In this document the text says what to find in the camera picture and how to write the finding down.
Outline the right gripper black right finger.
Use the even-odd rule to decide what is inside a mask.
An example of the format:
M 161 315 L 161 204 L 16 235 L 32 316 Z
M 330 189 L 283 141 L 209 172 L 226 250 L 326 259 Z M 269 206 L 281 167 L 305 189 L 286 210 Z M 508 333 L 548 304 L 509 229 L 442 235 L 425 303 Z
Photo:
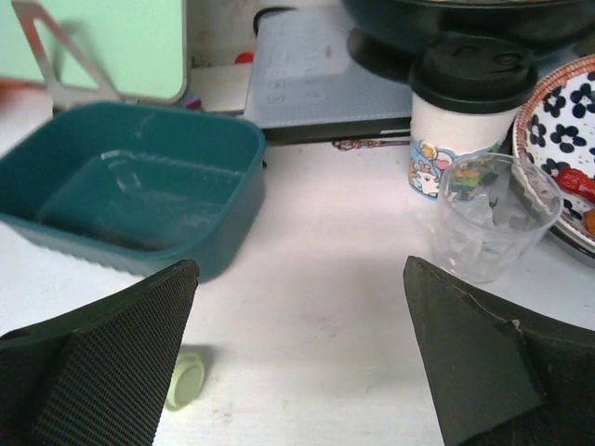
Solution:
M 593 331 L 417 256 L 403 287 L 444 444 L 593 444 Z

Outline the teal plastic storage basket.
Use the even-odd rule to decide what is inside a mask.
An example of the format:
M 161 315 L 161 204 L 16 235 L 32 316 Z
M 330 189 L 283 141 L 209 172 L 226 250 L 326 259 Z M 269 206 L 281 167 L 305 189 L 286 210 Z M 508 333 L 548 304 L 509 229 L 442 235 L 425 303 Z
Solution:
M 266 140 L 234 117 L 94 103 L 1 158 L 1 220 L 31 243 L 147 277 L 225 271 L 265 198 Z

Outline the clear plastic cup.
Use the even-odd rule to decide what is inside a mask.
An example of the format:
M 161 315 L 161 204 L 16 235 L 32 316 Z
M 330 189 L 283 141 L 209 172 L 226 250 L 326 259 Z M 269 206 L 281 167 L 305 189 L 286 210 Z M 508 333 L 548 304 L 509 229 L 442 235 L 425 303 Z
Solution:
M 465 155 L 440 183 L 432 260 L 472 283 L 494 282 L 561 216 L 563 198 L 549 175 L 500 153 Z

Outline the green capsule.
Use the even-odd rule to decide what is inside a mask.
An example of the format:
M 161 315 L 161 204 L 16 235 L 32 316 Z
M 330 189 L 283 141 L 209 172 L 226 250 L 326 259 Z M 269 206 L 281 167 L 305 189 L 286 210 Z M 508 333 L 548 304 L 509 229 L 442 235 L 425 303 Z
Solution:
M 197 353 L 179 354 L 165 398 L 169 411 L 178 411 L 195 401 L 205 381 L 205 365 Z

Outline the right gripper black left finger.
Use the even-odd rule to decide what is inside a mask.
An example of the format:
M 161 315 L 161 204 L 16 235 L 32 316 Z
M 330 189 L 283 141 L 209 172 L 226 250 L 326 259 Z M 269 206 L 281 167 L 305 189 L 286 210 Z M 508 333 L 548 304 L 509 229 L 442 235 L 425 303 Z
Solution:
M 179 261 L 2 335 L 2 444 L 152 444 L 198 277 Z

